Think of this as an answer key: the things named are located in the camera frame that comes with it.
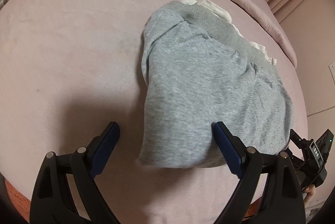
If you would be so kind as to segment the right hand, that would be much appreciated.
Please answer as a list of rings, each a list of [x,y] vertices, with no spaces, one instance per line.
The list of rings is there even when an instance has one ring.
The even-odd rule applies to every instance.
[[[304,205],[307,206],[308,203],[311,201],[311,199],[314,197],[316,194],[316,187],[314,184],[309,185],[308,187],[305,188],[304,190]]]

